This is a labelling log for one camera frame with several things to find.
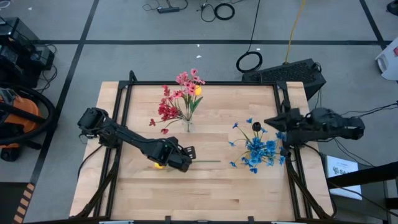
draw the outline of flower bouquet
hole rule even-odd
[[[247,123],[251,124],[252,123],[252,118],[246,120]],[[250,171],[257,174],[257,165],[266,162],[267,166],[273,166],[274,161],[276,159],[279,160],[279,164],[282,165],[285,161],[285,157],[281,156],[280,153],[276,152],[276,147],[278,145],[278,140],[283,140],[285,138],[285,135],[281,132],[278,132],[276,134],[277,140],[275,141],[262,141],[262,136],[264,133],[267,133],[267,131],[261,127],[260,122],[255,122],[252,124],[252,130],[254,134],[254,138],[249,139],[249,137],[242,131],[242,129],[238,126],[238,123],[235,123],[232,128],[238,128],[244,136],[244,139],[237,139],[235,141],[230,141],[229,144],[232,147],[235,147],[235,142],[242,140],[246,142],[246,149],[243,154],[241,154],[234,162],[230,162],[230,164],[233,167],[236,166],[236,161],[240,158],[240,160],[243,162],[245,166],[248,166],[250,168]]]
[[[198,70],[191,69],[191,75],[187,72],[183,72],[178,75],[175,81],[180,85],[180,90],[174,90],[173,93],[167,85],[163,85],[164,98],[161,99],[159,104],[159,115],[161,115],[160,121],[155,121],[153,118],[150,119],[149,126],[155,126],[156,123],[170,121],[165,128],[162,128],[160,132],[163,134],[168,133],[167,127],[176,122],[182,120],[187,132],[191,132],[193,112],[195,112],[199,103],[203,97],[201,95],[201,86],[205,84],[205,81],[201,80],[197,75]],[[183,99],[182,107],[180,106],[179,99]]]

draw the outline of blue flower bouquet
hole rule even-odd
[[[252,118],[246,120],[246,122],[251,124]],[[236,162],[240,158],[242,163],[250,168],[251,172],[257,174],[257,165],[262,162],[266,162],[267,166],[273,166],[275,160],[279,160],[280,165],[285,162],[285,157],[281,156],[280,152],[276,152],[278,142],[285,138],[285,135],[282,132],[276,133],[277,139],[274,141],[262,141],[262,136],[264,135],[264,133],[267,133],[267,130],[261,127],[260,122],[255,122],[252,124],[252,130],[254,134],[254,137],[252,139],[249,139],[244,131],[242,131],[242,129],[238,126],[238,123],[235,123],[232,128],[238,128],[242,132],[244,139],[230,141],[229,144],[232,147],[235,147],[236,141],[246,141],[245,146],[247,149],[247,151],[241,154],[234,162],[230,162],[233,167],[236,167]]]

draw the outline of wooden table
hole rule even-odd
[[[117,82],[103,82],[97,107],[112,116]],[[292,107],[302,114],[308,113],[308,104],[302,83],[288,83]],[[198,161],[183,173],[167,167],[154,168],[134,146],[124,143],[119,166],[118,181],[113,203],[115,220],[219,220],[245,221],[253,216],[257,221],[293,221],[292,201],[285,166],[261,164],[253,174],[237,162],[238,168],[229,164],[245,148],[242,144],[230,147],[228,141],[241,138],[235,122],[252,133],[246,119],[253,117],[269,131],[263,139],[275,139],[276,130],[262,121],[277,115],[274,92],[271,86],[203,86],[203,100],[194,115],[192,133],[185,133],[183,125],[176,122],[163,135],[157,124],[149,126],[151,118],[158,118],[157,109],[163,95],[160,86],[133,86],[127,126],[146,138],[175,136],[184,146],[195,146]],[[122,96],[120,111],[123,110]],[[85,157],[98,147],[98,140],[88,142]],[[89,201],[98,187],[104,152],[99,151],[83,166],[77,183],[70,215],[77,214]],[[301,156],[307,187],[317,202],[331,215],[333,209],[326,186],[322,162],[318,154],[302,149]],[[305,217],[302,194],[297,188],[300,213]],[[108,193],[104,193],[101,214]]]

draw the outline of yellow cable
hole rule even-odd
[[[298,21],[299,18],[300,18],[300,15],[301,15],[301,12],[303,11],[304,5],[305,5],[305,0],[303,0],[303,3],[301,4],[300,10],[299,10],[299,12],[298,12],[298,14],[297,14],[296,21],[294,22],[294,25],[293,25],[293,29],[292,29],[292,31],[291,31],[291,33],[290,33],[290,39],[289,39],[289,45],[287,46],[287,52],[286,52],[285,63],[287,63],[287,57],[289,56],[290,44],[292,43],[292,38],[293,38],[293,34],[294,34],[294,29],[296,28],[297,21]]]

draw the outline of gray floor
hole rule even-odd
[[[391,0],[366,0],[384,40],[398,36],[398,17],[386,12]],[[182,6],[183,1],[171,1]],[[144,11],[141,6],[153,0],[99,0],[88,40],[212,40],[250,39],[257,1],[245,0],[234,5],[236,15],[230,21],[200,20],[199,0],[188,0],[186,10],[174,14]],[[254,33],[256,40],[288,40],[300,8],[300,1],[263,0]],[[79,40],[93,0],[12,1],[0,11],[0,16],[20,17],[41,39]],[[212,15],[206,11],[204,17]],[[359,0],[308,0],[294,35],[295,40],[377,40]],[[45,95],[57,104],[70,69],[77,45],[57,45],[55,65],[58,77]],[[94,106],[102,81],[127,79],[134,70],[139,80],[173,80],[176,74],[199,69],[205,80],[240,80],[236,59],[248,45],[84,45],[70,89],[63,106],[57,131],[44,162],[26,221],[66,218],[76,187],[76,173],[85,145],[77,137],[76,122],[87,107]],[[263,68],[280,65],[286,45],[253,45],[264,58]],[[374,58],[381,52],[376,45],[293,45],[289,61],[313,58],[320,62],[327,84],[323,88],[322,104],[338,113],[348,110],[368,110],[395,102],[398,84],[384,80]],[[252,67],[251,58],[243,67]],[[310,100],[313,108],[316,98]],[[364,117],[365,137],[359,141],[342,141],[353,153],[382,165],[398,161],[396,127],[397,111],[382,111]],[[320,144],[321,152],[350,159],[335,143]],[[17,162],[0,161],[1,182],[28,182],[38,151],[25,149]],[[397,196],[393,183],[389,193]],[[357,214],[338,211],[338,217],[374,223]]]

